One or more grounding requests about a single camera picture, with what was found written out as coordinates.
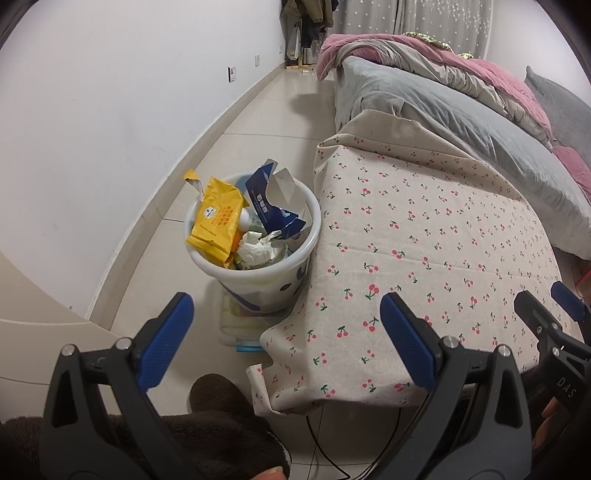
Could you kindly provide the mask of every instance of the screw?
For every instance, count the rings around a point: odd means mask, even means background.
[[[458,342],[457,338],[448,335],[443,337],[443,345],[448,348],[457,348],[457,346],[460,345],[460,342]]]
[[[117,340],[117,342],[115,343],[115,346],[119,349],[119,350],[127,350],[130,346],[131,346],[131,338],[129,337],[123,337],[120,338],[119,340]]]
[[[64,348],[61,349],[61,354],[63,356],[70,356],[73,355],[75,351],[76,347],[71,343],[68,343],[67,345],[64,345]]]
[[[511,349],[506,345],[499,345],[498,350],[502,356],[511,356]]]

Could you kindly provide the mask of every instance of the gray pillow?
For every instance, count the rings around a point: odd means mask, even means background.
[[[534,95],[552,126],[557,141],[553,144],[572,147],[591,168],[591,108],[562,85],[526,69],[525,84]]]

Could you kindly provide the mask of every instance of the white star curtain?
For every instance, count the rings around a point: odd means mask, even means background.
[[[397,0],[340,0],[331,33],[394,33]]]
[[[400,0],[395,33],[420,32],[456,53],[483,58],[491,33],[493,0]]]
[[[340,0],[330,33],[420,32],[482,58],[493,0]]]

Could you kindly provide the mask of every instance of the pillow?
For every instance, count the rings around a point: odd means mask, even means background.
[[[570,176],[579,184],[581,190],[591,203],[591,170],[574,148],[554,147],[554,155],[569,171]]]
[[[562,85],[526,69],[525,84],[534,95],[552,125],[554,145],[573,147],[591,167],[591,108]]]

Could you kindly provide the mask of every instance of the gray duvet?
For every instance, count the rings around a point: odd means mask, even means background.
[[[335,78],[337,130],[367,109],[419,122],[503,174],[554,246],[591,258],[591,205],[556,156],[520,127],[445,85],[358,57]]]

